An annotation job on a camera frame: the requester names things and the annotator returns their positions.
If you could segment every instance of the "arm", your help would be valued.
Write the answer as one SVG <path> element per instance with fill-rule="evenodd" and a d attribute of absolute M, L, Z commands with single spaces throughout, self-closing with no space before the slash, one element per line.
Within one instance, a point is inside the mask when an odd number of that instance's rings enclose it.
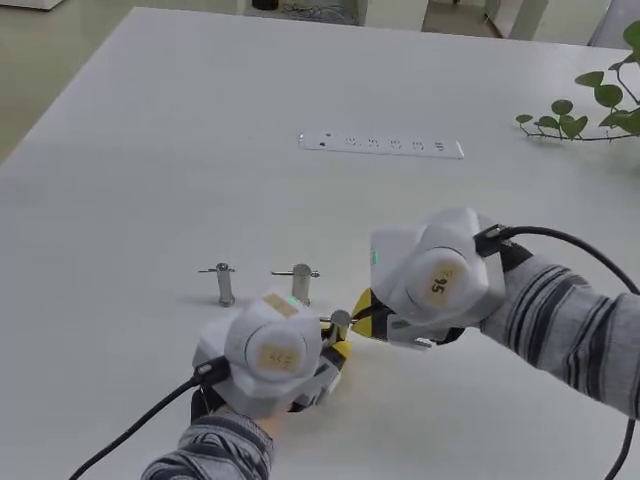
<path fill-rule="evenodd" d="M 599 295 L 534 256 L 505 275 L 507 300 L 481 331 L 532 366 L 640 417 L 640 297 Z"/>
<path fill-rule="evenodd" d="M 267 480 L 273 440 L 253 420 L 234 413 L 206 415 L 182 435 L 178 450 L 153 462 L 142 480 Z"/>

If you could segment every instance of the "hand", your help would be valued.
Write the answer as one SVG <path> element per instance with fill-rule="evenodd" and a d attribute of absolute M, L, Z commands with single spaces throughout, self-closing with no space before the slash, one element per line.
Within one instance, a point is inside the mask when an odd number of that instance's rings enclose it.
<path fill-rule="evenodd" d="M 531 258 L 532 253 L 517 243 L 505 242 L 500 250 L 500 259 L 502 261 L 502 270 L 504 273 L 514 270 L 527 259 Z M 361 312 L 367 312 L 366 316 L 356 318 Z M 370 288 L 362 294 L 353 311 L 356 322 L 352 329 L 354 332 L 368 338 L 389 341 L 387 337 L 388 317 L 393 312 L 378 300 Z M 446 345 L 455 342 L 464 333 L 464 328 L 450 328 L 448 331 L 437 332 L 437 336 L 431 338 L 436 345 Z"/>
<path fill-rule="evenodd" d="M 202 387 L 191 396 L 191 423 L 200 417 L 217 412 L 226 405 L 211 387 Z"/>

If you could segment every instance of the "green plant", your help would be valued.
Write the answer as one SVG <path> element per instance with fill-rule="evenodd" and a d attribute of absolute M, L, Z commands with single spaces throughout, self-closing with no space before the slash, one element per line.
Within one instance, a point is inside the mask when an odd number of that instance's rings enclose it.
<path fill-rule="evenodd" d="M 533 122 L 537 132 L 527 130 L 525 125 L 533 120 L 531 115 L 518 115 L 516 122 L 520 129 L 528 137 L 557 138 L 559 140 L 581 140 L 593 142 L 598 140 L 608 140 L 612 142 L 619 138 L 640 137 L 640 100 L 622 81 L 620 70 L 628 64 L 640 66 L 640 20 L 629 25 L 623 34 L 624 40 L 631 46 L 632 53 L 624 60 L 614 63 L 609 67 L 610 72 L 614 72 L 619 84 L 603 83 L 605 72 L 595 71 L 580 75 L 575 79 L 578 85 L 593 89 L 593 96 L 599 105 L 607 109 L 607 115 L 600 122 L 599 127 L 605 128 L 605 135 L 600 137 L 583 137 L 581 134 L 589 119 L 586 115 L 575 118 L 573 103 L 570 100 L 556 100 L 551 104 L 551 111 L 554 116 L 543 115 Z M 635 103 L 633 110 L 623 110 L 618 108 L 626 94 Z M 615 135 L 609 135 L 610 131 L 615 131 Z"/>

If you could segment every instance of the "held metal pin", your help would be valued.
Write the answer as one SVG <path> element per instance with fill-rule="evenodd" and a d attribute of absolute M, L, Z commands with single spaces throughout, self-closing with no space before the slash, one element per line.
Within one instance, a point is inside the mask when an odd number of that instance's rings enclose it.
<path fill-rule="evenodd" d="M 230 307 L 236 301 L 236 297 L 233 296 L 233 290 L 231 290 L 231 272 L 235 272 L 235 269 L 229 268 L 226 263 L 219 263 L 216 268 L 210 268 L 208 270 L 200 270 L 198 273 L 215 273 L 218 277 L 218 289 L 220 290 L 220 299 L 218 303 L 221 307 Z"/>
<path fill-rule="evenodd" d="M 298 263 L 293 266 L 290 272 L 271 272 L 271 275 L 293 277 L 291 285 L 291 295 L 300 300 L 305 305 L 309 305 L 309 285 L 312 278 L 318 278 L 320 274 L 305 263 Z"/>

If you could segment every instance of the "number label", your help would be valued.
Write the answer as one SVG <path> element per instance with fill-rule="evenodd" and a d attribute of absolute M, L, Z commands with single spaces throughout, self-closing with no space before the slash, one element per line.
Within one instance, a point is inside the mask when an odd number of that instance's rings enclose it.
<path fill-rule="evenodd" d="M 462 273 L 462 268 L 456 263 L 444 261 L 436 265 L 424 300 L 436 307 L 445 307 L 451 288 L 458 282 Z"/>
<path fill-rule="evenodd" d="M 264 345 L 260 349 L 258 366 L 265 370 L 293 373 L 298 369 L 300 354 L 295 348 Z"/>

